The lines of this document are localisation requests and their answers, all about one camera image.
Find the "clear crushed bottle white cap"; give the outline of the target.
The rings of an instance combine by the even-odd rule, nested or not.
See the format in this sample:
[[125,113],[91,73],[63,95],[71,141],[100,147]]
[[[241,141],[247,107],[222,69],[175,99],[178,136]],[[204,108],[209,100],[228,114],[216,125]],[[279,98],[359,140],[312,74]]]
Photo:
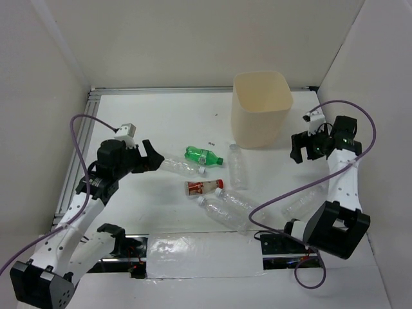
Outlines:
[[196,176],[205,174],[204,166],[200,166],[194,162],[189,162],[184,158],[171,155],[165,156],[160,168],[164,171],[182,176]]

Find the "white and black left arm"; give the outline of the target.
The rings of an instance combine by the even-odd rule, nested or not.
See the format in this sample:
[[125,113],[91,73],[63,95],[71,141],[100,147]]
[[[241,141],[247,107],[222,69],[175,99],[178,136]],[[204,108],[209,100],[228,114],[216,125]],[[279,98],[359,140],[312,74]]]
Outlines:
[[41,239],[41,247],[26,262],[10,269],[16,299],[37,308],[66,308],[81,278],[106,255],[119,257],[127,249],[122,227],[105,223],[88,239],[85,233],[116,193],[119,181],[128,174],[159,169],[164,157],[149,140],[143,140],[146,155],[137,145],[105,140],[97,159],[80,180],[68,211],[53,230]]

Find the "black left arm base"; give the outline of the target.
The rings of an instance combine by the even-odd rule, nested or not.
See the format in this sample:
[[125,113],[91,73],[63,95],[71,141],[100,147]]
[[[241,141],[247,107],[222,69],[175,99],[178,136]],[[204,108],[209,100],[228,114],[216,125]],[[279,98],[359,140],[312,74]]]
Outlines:
[[101,225],[97,232],[108,233],[115,239],[115,246],[90,273],[128,273],[134,279],[146,278],[147,237],[128,236],[125,229],[109,223]]

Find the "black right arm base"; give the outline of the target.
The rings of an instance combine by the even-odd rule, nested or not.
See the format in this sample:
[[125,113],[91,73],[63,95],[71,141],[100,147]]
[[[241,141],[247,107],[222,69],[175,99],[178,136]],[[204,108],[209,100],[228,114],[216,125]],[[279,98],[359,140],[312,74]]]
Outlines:
[[300,268],[320,268],[316,253],[304,245],[279,234],[257,231],[254,239],[261,245],[264,270],[293,269],[299,262]]

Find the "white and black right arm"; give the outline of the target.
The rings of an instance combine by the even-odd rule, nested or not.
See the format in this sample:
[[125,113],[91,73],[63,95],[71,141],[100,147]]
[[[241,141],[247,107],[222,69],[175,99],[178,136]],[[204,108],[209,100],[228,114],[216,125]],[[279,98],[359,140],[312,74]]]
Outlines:
[[303,242],[338,258],[348,259],[370,226],[370,216],[364,214],[358,194],[358,166],[362,144],[355,140],[357,121],[338,116],[329,126],[323,114],[309,112],[304,117],[308,130],[292,135],[290,157],[298,164],[307,158],[326,158],[331,179],[328,195],[307,221],[287,222],[281,245],[287,252],[296,252]]

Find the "cream plastic bin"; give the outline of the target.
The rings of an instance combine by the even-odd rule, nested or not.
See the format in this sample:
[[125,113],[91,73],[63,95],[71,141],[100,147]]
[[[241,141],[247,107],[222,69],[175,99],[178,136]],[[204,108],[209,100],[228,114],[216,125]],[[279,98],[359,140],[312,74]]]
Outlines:
[[272,145],[294,103],[284,76],[276,71],[240,73],[234,77],[231,130],[244,149]]

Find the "clear bottle beside bin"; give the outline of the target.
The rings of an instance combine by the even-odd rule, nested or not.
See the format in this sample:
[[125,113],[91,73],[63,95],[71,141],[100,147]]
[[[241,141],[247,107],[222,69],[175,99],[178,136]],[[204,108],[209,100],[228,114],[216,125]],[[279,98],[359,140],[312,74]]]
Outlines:
[[237,144],[229,145],[228,167],[231,187],[235,190],[247,190],[247,166],[241,148]]

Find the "red label bottle red cap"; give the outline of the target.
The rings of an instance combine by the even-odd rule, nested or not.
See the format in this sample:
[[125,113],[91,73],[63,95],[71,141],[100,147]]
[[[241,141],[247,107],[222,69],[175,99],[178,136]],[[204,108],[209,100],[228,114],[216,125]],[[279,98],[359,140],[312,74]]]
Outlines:
[[222,179],[202,182],[185,182],[184,189],[187,196],[197,196],[213,193],[216,189],[224,188]]

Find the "green plastic bottle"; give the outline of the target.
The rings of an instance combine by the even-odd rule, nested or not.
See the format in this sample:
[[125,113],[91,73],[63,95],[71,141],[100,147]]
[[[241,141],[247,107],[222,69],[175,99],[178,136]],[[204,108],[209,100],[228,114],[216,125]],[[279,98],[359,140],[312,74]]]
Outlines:
[[223,165],[223,158],[216,156],[210,150],[194,146],[186,148],[184,157],[191,162],[204,166]]

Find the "clear bottle white cap upper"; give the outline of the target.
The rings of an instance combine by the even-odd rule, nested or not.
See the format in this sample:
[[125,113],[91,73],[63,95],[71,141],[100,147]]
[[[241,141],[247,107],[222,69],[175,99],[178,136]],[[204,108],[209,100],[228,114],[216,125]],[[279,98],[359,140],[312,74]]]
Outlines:
[[248,218],[248,215],[259,206],[254,200],[247,198],[238,191],[217,188],[214,191],[214,194],[223,203],[234,207],[237,211],[244,214],[246,218]]

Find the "clear bottle white cap lower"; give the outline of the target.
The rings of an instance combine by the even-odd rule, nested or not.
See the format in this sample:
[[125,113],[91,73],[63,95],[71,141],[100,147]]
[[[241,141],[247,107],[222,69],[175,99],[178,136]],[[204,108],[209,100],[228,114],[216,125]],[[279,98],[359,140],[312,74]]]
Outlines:
[[243,212],[236,210],[228,203],[214,198],[200,196],[196,199],[196,203],[210,219],[242,235],[247,234],[249,223]]

